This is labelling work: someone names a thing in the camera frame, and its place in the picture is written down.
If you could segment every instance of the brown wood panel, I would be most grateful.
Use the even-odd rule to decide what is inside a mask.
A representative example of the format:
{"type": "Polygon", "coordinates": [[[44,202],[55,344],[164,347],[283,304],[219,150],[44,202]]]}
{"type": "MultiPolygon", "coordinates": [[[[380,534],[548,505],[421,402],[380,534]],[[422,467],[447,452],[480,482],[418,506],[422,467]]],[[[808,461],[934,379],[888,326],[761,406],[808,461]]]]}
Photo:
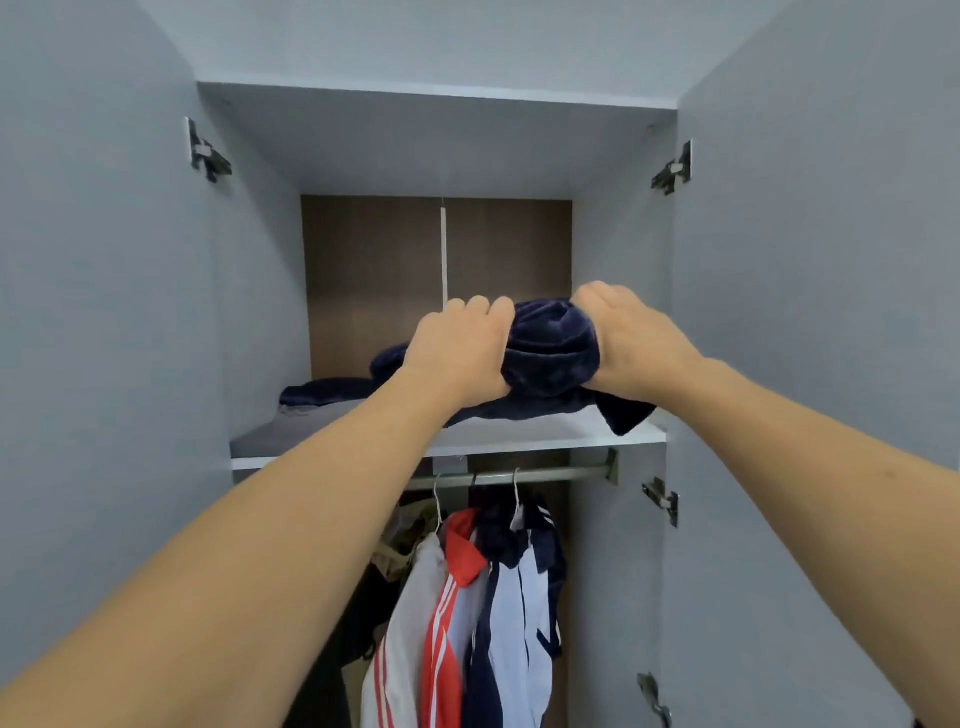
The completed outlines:
{"type": "Polygon", "coordinates": [[[314,378],[368,376],[443,297],[440,200],[303,196],[314,378]]]}
{"type": "Polygon", "coordinates": [[[570,201],[446,201],[450,298],[569,296],[572,245],[570,201]]]}

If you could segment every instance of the velvet cloth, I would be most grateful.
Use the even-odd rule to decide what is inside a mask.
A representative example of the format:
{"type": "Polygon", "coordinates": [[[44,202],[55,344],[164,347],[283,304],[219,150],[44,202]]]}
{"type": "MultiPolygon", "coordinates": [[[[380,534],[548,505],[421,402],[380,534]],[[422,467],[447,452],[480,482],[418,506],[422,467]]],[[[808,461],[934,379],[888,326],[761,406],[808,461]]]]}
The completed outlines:
{"type": "MultiPolygon", "coordinates": [[[[317,379],[287,387],[280,404],[324,406],[363,400],[403,364],[407,345],[381,352],[370,366],[370,379],[317,379]]],[[[530,420],[543,415],[579,412],[596,404],[613,434],[625,435],[646,420],[655,407],[584,389],[600,366],[593,324],[566,299],[518,303],[503,360],[503,378],[511,387],[506,397],[458,412],[447,426],[471,417],[484,420],[530,420]]]]}

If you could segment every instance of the cabinet door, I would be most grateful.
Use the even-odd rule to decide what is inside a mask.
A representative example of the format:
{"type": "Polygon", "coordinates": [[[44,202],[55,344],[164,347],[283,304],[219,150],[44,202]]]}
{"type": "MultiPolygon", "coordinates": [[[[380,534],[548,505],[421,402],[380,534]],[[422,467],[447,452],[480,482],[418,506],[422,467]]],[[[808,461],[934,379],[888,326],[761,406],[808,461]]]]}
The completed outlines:
{"type": "MultiPolygon", "coordinates": [[[[798,2],[690,92],[674,315],[703,351],[956,468],[960,6],[798,2]]],[[[910,724],[717,458],[671,432],[674,724],[910,724]]],[[[851,519],[856,513],[849,513],[851,519]]]]}
{"type": "Polygon", "coordinates": [[[229,487],[193,73],[133,0],[0,8],[0,685],[229,487]]]}

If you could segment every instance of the person's left arm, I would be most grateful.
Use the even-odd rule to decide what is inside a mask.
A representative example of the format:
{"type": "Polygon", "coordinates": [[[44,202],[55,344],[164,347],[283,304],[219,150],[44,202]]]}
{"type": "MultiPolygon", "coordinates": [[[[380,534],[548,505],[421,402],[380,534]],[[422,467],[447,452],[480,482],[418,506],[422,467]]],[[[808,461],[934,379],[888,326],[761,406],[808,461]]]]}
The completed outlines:
{"type": "Polygon", "coordinates": [[[513,318],[475,298],[423,319],[376,394],[210,507],[0,692],[0,725],[279,725],[430,440],[507,393],[513,318]]]}

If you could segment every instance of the person's left hand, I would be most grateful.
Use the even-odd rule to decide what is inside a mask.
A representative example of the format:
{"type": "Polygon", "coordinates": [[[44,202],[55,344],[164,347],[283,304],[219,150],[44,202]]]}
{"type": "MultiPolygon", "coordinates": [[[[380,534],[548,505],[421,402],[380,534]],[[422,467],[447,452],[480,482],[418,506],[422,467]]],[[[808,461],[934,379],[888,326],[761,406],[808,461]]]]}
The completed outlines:
{"type": "Polygon", "coordinates": [[[508,298],[493,305],[483,296],[452,299],[446,311],[420,321],[402,369],[443,389],[458,409],[505,397],[510,387],[500,369],[515,313],[508,298]]]}

